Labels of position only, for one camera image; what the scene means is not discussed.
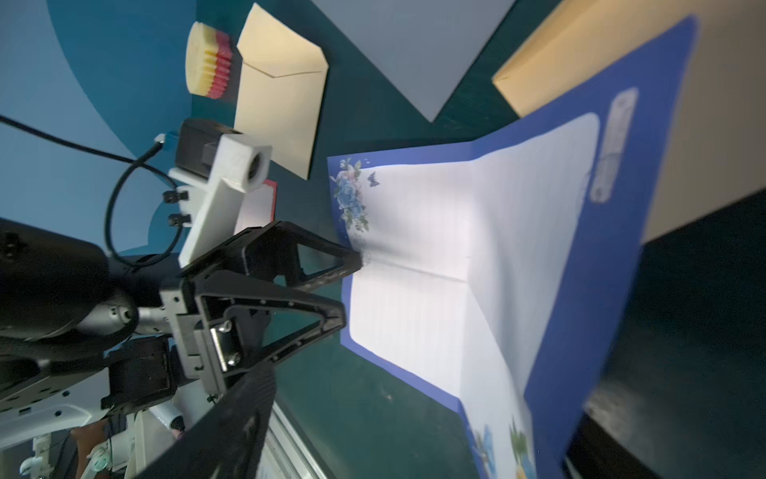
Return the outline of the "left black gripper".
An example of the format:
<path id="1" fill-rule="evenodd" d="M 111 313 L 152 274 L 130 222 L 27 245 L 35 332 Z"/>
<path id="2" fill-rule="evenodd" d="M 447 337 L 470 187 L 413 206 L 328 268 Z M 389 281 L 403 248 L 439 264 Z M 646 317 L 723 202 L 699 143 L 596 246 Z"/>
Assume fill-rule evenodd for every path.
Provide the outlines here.
<path id="1" fill-rule="evenodd" d="M 359 271 L 357 251 L 278 221 L 239 232 L 235 257 L 247 277 L 220 263 L 183 269 L 175 257 L 142 257 L 135 267 L 111 261 L 111 279 L 137 305 L 139 336 L 108 354 L 103 408 L 138 412 L 194 381 L 220 396 L 253 367 L 277 365 L 346 327 L 340 301 L 308 291 Z"/>

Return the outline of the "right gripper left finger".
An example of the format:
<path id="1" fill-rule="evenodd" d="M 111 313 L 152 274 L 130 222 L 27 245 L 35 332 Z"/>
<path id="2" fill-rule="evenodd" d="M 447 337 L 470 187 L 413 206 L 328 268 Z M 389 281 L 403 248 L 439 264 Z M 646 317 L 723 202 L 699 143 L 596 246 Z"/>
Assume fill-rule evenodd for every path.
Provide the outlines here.
<path id="1" fill-rule="evenodd" d="M 276 378 L 271 363 L 253 367 L 141 478 L 253 478 L 261 462 Z"/>

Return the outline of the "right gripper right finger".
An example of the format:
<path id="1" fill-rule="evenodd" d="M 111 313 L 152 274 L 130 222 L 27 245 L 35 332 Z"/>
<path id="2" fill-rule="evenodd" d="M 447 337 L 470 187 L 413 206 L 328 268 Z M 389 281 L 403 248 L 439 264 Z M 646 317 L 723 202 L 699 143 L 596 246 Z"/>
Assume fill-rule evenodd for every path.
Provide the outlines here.
<path id="1" fill-rule="evenodd" d="M 565 460 L 569 478 L 646 478 L 646 467 L 586 413 Z"/>

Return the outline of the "blue floral letter paper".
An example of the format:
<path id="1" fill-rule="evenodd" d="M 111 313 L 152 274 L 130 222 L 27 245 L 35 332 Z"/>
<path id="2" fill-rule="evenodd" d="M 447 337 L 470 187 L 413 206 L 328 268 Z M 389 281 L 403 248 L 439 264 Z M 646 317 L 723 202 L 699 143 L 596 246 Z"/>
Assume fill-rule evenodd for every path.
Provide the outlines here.
<path id="1" fill-rule="evenodd" d="M 688 16 L 463 143 L 327 161 L 342 344 L 457 412 L 484 478 L 560 478 L 642 254 Z"/>

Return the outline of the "small yellow envelope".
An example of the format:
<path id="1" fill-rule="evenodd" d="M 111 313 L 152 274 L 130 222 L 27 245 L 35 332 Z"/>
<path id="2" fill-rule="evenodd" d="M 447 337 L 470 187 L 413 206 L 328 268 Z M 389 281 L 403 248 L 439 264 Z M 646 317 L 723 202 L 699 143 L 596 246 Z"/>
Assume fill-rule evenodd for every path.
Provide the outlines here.
<path id="1" fill-rule="evenodd" d="M 647 241 L 765 187 L 764 2 L 563 1 L 493 77 L 525 117 L 689 15 L 696 43 Z"/>

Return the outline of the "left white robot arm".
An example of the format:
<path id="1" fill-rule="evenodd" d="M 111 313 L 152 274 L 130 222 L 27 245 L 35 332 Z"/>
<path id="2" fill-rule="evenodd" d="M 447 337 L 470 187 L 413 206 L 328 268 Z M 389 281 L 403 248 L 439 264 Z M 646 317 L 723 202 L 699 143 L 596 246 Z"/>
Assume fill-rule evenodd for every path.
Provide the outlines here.
<path id="1" fill-rule="evenodd" d="M 1 224 L 1 408 L 38 402 L 109 372 L 101 409 L 161 403 L 186 382 L 223 395 L 345 327 L 316 294 L 359 271 L 359 253 L 297 225 L 248 228 L 176 267 L 111 261 L 86 241 Z"/>

